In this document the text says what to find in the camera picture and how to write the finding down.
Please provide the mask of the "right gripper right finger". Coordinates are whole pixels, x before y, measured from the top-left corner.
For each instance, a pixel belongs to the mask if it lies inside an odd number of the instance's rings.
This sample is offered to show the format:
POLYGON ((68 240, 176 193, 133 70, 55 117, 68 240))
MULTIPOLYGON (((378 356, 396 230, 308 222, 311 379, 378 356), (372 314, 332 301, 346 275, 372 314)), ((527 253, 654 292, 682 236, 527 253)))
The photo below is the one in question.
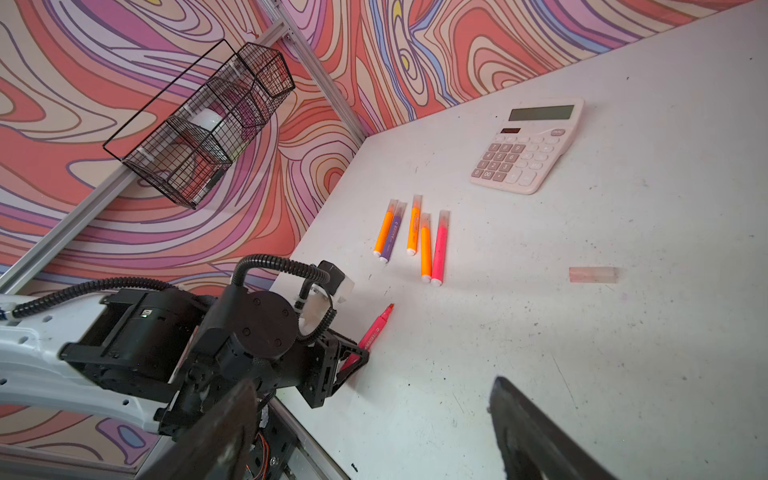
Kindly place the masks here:
POLYGON ((614 477, 502 376, 494 380, 489 413, 509 479, 614 477))

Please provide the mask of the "orange pen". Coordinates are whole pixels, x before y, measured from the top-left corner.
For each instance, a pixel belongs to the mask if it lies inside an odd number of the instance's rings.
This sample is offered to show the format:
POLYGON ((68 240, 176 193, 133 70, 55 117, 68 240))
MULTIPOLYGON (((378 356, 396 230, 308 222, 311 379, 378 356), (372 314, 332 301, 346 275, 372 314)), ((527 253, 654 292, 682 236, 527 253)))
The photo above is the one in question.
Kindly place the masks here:
POLYGON ((391 224, 394 219, 394 213, 395 213, 396 207, 398 206, 398 203, 399 201, 397 199, 391 199, 389 202, 387 211, 382 221, 381 228, 379 230, 379 233, 374 245, 374 249, 373 249, 373 254, 376 257, 380 257, 383 253, 383 249, 386 244, 387 236, 389 234, 389 230, 391 228, 391 224))
POLYGON ((432 255, 431 255, 431 216, 422 212, 420 216, 420 250, 421 250, 421 279, 423 283, 432 280, 432 255))
POLYGON ((410 256, 415 256, 418 251, 422 199, 422 195, 415 194, 411 202, 411 215, 407 240, 407 253, 410 256))

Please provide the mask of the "purple pen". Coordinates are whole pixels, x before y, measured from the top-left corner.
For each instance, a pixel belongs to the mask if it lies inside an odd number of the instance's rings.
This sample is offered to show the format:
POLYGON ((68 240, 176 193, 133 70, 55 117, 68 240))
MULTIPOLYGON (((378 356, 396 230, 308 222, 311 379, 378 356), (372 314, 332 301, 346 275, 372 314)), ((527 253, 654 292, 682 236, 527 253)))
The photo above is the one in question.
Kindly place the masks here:
POLYGON ((390 261, 392 251, 394 249, 394 244, 396 242, 396 238, 397 238, 400 226, 402 224, 402 219, 403 219, 406 207, 407 207, 406 202, 399 201, 396 205, 396 208, 394 210, 394 216, 390 224, 390 228, 389 228, 388 235, 383 247, 382 254, 380 256, 380 260, 383 263, 388 263, 390 261))

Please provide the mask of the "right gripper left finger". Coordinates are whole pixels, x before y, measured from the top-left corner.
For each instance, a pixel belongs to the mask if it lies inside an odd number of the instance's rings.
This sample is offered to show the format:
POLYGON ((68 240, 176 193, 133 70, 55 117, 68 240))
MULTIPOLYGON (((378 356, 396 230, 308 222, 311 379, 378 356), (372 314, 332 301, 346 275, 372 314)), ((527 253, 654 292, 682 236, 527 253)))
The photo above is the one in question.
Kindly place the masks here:
POLYGON ((257 426, 256 387, 243 380, 138 477, 242 479, 257 426))

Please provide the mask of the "clear pen cap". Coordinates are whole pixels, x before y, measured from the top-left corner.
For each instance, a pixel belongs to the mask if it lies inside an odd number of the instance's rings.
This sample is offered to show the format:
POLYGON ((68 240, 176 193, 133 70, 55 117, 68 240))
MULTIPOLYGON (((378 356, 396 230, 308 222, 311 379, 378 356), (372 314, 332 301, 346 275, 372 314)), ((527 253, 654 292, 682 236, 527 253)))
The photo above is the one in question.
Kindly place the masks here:
POLYGON ((570 267, 571 283, 613 284, 619 280, 620 269, 617 267, 570 267))

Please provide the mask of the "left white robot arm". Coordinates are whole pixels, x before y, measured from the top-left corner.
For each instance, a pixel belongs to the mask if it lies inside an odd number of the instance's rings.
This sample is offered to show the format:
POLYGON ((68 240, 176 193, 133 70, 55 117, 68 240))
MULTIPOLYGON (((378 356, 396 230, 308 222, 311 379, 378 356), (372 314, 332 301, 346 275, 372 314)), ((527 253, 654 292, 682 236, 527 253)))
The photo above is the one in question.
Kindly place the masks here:
POLYGON ((329 309, 302 333, 297 305, 230 286, 218 297, 65 289, 1 311, 1 399, 130 420, 178 437, 242 381, 263 402, 295 388, 321 407, 369 358, 329 309))

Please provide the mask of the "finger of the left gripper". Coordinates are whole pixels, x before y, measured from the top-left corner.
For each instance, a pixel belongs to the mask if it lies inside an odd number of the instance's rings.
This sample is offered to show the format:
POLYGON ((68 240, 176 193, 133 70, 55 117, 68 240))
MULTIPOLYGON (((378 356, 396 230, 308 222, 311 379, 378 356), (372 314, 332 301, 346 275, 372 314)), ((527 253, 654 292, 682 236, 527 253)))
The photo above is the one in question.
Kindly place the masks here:
POLYGON ((350 338, 331 329, 330 334, 339 342, 340 367, 337 370, 330 395, 333 396, 346 381, 368 363, 370 352, 350 338))

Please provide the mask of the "pink pen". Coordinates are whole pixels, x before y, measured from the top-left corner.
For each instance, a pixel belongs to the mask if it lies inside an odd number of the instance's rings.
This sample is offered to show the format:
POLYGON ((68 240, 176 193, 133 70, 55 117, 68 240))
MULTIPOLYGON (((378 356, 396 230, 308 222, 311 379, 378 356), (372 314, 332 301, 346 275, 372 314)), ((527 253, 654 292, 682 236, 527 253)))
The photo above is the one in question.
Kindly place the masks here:
POLYGON ((447 237, 450 224, 450 211, 441 210, 438 219, 437 236, 432 264, 431 283, 441 286, 444 283, 444 270, 447 249, 447 237))
POLYGON ((379 335, 384 330, 385 326, 388 323, 389 317, 394 309, 394 304, 390 303, 389 306, 382 312, 381 315, 379 315, 368 331, 365 333, 365 335, 362 337, 360 342, 358 343, 358 347, 361 349, 364 349, 366 351, 369 351, 376 341, 376 339, 379 337, 379 335))

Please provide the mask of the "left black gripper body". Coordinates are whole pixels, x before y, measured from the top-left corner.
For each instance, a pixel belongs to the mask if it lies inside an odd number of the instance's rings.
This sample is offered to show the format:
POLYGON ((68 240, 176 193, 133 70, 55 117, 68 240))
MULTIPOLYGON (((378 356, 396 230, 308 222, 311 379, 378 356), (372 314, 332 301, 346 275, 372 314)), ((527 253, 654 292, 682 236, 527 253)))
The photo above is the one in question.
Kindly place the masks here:
POLYGON ((262 395, 294 387, 318 408, 336 390, 336 338, 303 334, 282 296, 230 285, 204 316, 178 380, 178 395, 155 414, 162 435, 191 429, 242 380, 262 395))

